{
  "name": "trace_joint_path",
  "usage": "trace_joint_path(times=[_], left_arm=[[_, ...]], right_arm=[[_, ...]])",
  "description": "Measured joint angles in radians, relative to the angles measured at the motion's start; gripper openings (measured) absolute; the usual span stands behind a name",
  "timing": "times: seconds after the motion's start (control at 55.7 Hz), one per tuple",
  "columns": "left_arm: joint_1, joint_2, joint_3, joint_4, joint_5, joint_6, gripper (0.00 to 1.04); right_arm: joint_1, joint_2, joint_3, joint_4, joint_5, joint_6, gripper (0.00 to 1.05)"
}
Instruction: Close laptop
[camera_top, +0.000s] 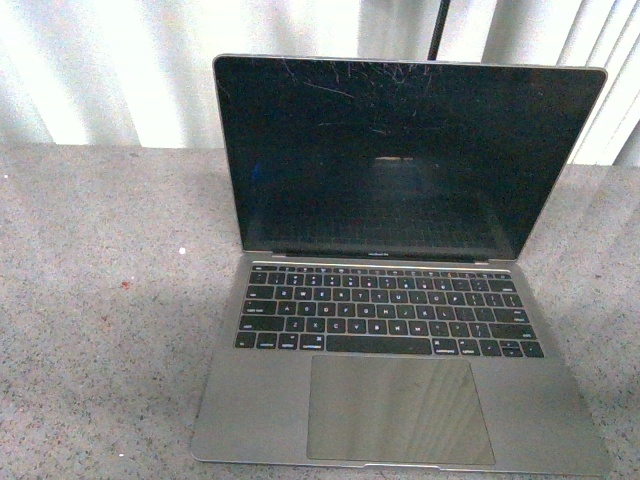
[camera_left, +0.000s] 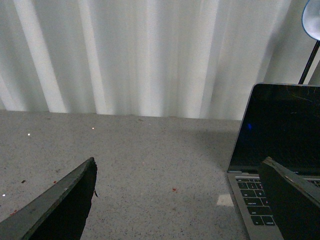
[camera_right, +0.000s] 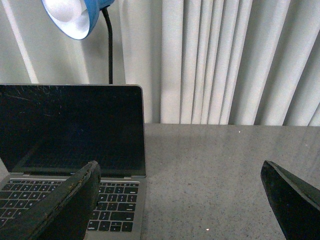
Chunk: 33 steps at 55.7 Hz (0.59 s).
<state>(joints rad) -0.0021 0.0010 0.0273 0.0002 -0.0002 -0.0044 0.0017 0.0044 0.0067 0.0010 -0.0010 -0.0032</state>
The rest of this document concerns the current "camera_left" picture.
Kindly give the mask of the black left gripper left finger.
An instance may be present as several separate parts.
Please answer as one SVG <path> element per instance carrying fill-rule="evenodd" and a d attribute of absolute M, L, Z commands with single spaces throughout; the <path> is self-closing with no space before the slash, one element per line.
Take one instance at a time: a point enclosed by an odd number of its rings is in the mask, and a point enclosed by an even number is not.
<path fill-rule="evenodd" d="M 95 196 L 93 157 L 0 223 L 2 240 L 79 240 Z"/>

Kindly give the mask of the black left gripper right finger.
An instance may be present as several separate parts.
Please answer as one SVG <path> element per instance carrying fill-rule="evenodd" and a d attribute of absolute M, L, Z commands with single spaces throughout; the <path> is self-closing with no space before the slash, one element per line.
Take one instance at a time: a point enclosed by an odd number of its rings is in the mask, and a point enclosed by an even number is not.
<path fill-rule="evenodd" d="M 258 168 L 282 237 L 285 240 L 320 238 L 320 188 L 270 157 Z"/>

